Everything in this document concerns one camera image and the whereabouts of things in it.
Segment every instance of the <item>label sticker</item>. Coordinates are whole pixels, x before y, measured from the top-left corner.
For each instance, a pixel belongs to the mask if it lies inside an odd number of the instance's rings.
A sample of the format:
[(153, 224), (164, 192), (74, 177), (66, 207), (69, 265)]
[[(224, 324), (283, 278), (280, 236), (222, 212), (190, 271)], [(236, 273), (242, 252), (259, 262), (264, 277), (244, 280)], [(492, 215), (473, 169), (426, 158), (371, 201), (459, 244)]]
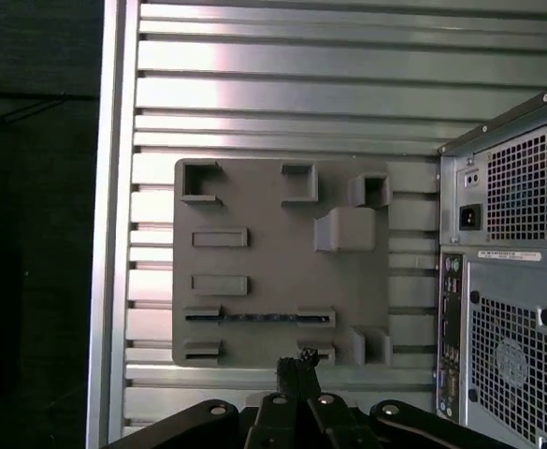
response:
[(541, 253), (523, 251), (479, 251), (481, 259), (521, 260), (524, 262), (540, 262)]

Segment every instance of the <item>gray 3d printed plate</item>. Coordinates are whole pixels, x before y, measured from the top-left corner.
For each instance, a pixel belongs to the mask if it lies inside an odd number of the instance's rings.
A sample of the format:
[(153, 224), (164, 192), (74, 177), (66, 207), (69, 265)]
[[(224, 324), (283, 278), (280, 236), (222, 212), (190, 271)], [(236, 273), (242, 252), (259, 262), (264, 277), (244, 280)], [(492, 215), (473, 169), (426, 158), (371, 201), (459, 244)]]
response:
[(184, 159), (176, 180), (177, 364), (390, 363), (384, 163)]

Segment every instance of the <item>computer tower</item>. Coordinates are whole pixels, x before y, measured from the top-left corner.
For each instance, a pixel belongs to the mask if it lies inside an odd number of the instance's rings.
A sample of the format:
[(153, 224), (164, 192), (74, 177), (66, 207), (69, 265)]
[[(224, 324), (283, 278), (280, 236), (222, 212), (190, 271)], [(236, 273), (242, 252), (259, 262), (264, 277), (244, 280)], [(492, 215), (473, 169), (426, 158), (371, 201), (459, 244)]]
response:
[(547, 90), (439, 155), (438, 414), (547, 449)]

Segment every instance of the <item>rear case vent grille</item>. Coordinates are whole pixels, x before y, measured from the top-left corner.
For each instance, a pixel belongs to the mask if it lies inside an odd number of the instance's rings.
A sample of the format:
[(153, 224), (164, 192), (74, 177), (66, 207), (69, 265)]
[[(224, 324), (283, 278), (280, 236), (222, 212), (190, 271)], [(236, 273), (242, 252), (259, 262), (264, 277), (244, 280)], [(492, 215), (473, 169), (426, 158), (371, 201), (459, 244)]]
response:
[(482, 297), (472, 311), (472, 385), (479, 403), (527, 441), (547, 437), (547, 333), (535, 311)]
[(533, 133), (490, 153), (487, 173), (490, 240), (547, 238), (547, 136)]

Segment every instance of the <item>black metal arm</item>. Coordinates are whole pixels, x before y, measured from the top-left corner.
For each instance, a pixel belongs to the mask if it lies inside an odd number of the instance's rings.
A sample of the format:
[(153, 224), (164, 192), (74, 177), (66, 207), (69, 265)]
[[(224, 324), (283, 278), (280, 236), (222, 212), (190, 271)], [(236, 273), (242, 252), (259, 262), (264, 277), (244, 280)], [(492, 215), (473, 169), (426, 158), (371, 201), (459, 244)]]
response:
[(321, 391), (316, 351), (278, 362), (278, 393), (241, 413), (211, 399), (145, 427), (105, 449), (513, 449), (470, 429), (386, 400), (369, 415)]

